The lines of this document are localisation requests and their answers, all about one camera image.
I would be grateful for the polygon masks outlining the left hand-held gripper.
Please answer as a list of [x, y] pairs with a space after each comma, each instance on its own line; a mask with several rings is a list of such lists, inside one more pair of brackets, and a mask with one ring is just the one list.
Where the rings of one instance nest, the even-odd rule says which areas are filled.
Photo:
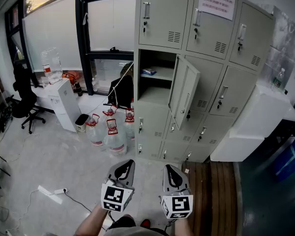
[[108, 172], [105, 183], [101, 188], [101, 207], [108, 211], [124, 212], [132, 199], [135, 161], [125, 160], [113, 165]]

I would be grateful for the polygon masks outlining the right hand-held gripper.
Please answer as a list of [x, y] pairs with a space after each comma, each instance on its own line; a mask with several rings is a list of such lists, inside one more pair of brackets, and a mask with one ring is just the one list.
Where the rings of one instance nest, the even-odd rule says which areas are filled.
[[193, 211], [193, 195], [188, 189], [188, 177], [179, 168], [166, 165], [163, 171], [163, 191], [171, 191], [175, 188], [182, 191], [164, 195], [161, 206], [167, 219], [187, 218]]

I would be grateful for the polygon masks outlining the grey metal locker cabinet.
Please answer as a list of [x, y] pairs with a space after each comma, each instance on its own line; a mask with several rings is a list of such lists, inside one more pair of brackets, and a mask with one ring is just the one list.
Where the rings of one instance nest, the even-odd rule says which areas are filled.
[[[271, 14], [248, 0], [236, 0], [230, 21], [201, 12], [198, 2], [136, 0], [134, 106], [139, 157], [176, 163], [210, 159], [245, 107], [265, 62], [274, 28]], [[199, 33], [196, 42], [194, 28]], [[177, 55], [200, 72], [180, 130], [168, 107]], [[146, 68], [157, 72], [141, 74]]]

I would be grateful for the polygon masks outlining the person's right forearm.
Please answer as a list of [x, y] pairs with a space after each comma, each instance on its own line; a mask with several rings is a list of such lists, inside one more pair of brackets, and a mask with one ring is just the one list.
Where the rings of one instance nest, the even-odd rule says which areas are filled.
[[193, 236], [187, 218], [175, 221], [175, 236]]

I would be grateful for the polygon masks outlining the person's left forearm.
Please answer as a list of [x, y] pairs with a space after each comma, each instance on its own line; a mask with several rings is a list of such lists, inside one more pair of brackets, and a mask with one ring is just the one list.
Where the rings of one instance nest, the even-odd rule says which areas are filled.
[[107, 214], [108, 210], [103, 209], [101, 204], [98, 204], [80, 224], [74, 236], [98, 236]]

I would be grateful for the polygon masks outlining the locker door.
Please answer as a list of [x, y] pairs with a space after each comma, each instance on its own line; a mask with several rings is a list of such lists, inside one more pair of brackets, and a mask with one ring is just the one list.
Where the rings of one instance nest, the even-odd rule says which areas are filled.
[[179, 130], [186, 121], [199, 78], [200, 72], [184, 57], [177, 55], [168, 107]]

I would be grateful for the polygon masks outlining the brown wooden pallet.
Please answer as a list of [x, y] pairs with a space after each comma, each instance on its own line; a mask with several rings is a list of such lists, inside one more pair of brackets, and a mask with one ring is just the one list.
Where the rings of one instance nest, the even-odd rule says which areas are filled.
[[194, 195], [188, 221], [194, 236], [237, 236], [236, 178], [230, 162], [183, 162]]

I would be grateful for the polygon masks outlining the person's gray shorts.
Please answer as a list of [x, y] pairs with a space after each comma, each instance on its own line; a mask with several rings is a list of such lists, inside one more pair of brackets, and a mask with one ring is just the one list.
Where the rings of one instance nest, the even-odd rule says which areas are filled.
[[169, 236], [159, 228], [137, 226], [134, 219], [123, 216], [114, 222], [104, 236]]

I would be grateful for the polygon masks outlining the white paper strip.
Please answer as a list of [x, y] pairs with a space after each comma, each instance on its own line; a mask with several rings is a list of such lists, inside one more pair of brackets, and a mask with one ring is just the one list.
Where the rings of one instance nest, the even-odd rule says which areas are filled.
[[44, 194], [45, 196], [49, 197], [51, 200], [56, 202], [57, 204], [61, 205], [62, 204], [62, 199], [57, 195], [52, 192], [49, 192], [47, 189], [42, 187], [41, 185], [38, 186], [37, 190]]

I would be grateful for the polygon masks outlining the black cylinder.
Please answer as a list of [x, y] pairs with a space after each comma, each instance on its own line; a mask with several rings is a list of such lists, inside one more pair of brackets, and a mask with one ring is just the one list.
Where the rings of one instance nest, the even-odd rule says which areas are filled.
[[81, 97], [81, 96], [83, 95], [82, 88], [81, 88], [79, 82], [75, 82], [73, 88], [74, 88], [74, 92], [77, 93], [77, 95], [78, 95], [79, 97]]

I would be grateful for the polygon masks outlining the white chest freezer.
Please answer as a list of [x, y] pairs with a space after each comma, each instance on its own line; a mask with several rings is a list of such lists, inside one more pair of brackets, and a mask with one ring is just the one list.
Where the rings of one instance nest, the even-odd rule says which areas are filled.
[[290, 107], [284, 93], [256, 84], [242, 112], [210, 155], [211, 161], [244, 161], [272, 133]]

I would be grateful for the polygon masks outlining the orange device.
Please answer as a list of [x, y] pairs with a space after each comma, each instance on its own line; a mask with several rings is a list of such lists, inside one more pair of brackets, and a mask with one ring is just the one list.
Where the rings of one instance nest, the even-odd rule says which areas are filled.
[[71, 74], [71, 73], [63, 72], [62, 78], [69, 79], [70, 80], [70, 83], [72, 85], [74, 85], [76, 83], [76, 77], [73, 74]]

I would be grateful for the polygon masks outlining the black office chair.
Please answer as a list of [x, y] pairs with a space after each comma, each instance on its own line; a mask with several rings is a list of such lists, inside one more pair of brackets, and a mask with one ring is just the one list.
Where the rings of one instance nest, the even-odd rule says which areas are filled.
[[14, 77], [15, 82], [13, 88], [19, 93], [21, 98], [20, 102], [12, 108], [12, 116], [14, 118], [27, 118], [22, 124], [21, 128], [24, 129], [24, 125], [29, 123], [29, 134], [32, 134], [32, 123], [33, 121], [40, 120], [45, 123], [46, 120], [39, 117], [39, 113], [43, 113], [42, 108], [37, 107], [37, 96], [31, 89], [31, 71], [28, 68], [24, 68], [21, 63], [14, 65]]

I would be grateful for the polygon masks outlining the large clear dispenser bottle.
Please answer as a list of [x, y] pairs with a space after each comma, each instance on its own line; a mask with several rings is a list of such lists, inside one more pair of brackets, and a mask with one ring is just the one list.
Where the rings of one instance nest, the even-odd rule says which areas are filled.
[[41, 55], [41, 63], [48, 81], [51, 85], [62, 79], [62, 67], [59, 53], [56, 47], [44, 50]]

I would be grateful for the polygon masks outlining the green label plastic bottle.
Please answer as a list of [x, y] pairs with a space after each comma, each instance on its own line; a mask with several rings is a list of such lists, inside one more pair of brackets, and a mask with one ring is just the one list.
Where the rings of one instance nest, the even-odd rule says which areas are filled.
[[285, 76], [285, 69], [281, 68], [281, 71], [273, 80], [273, 84], [272, 84], [273, 90], [280, 90], [281, 89], [281, 85], [284, 80], [284, 76]]

